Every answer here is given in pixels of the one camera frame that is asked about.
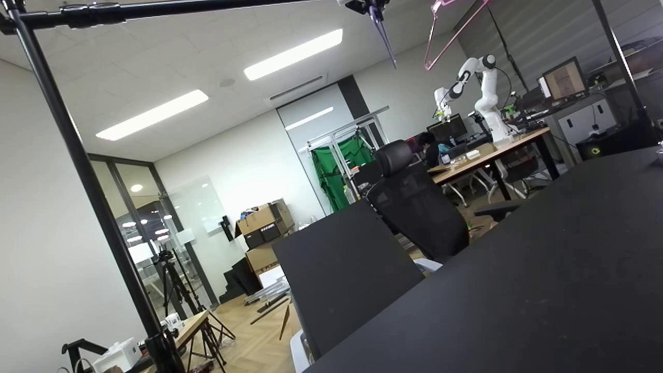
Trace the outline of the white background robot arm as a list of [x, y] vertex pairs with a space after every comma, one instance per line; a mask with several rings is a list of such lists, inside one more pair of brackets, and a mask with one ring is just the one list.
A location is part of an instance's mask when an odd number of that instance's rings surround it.
[[[358, 14], [368, 14], [372, 23], [377, 27], [389, 61], [395, 61], [395, 54], [391, 51], [389, 37], [384, 24], [384, 9], [389, 0], [339, 0], [348, 10]], [[432, 0], [432, 27], [424, 46], [423, 67], [432, 70], [448, 48], [462, 35], [462, 31], [490, 9], [491, 0], [479, 0], [479, 6], [471, 12], [471, 16], [451, 32], [451, 37], [444, 44], [438, 54], [432, 54], [433, 35], [438, 27], [440, 12], [449, 9], [457, 0]], [[457, 80], [438, 98], [438, 103], [448, 103], [449, 99], [458, 99], [464, 96], [464, 89], [471, 80], [479, 83], [479, 99], [472, 103], [474, 113], [479, 116], [481, 130], [494, 143], [505, 143], [515, 138], [515, 130], [504, 123], [502, 109], [498, 108], [500, 96], [500, 75], [498, 75], [498, 58], [494, 54], [468, 56], [457, 72]]]

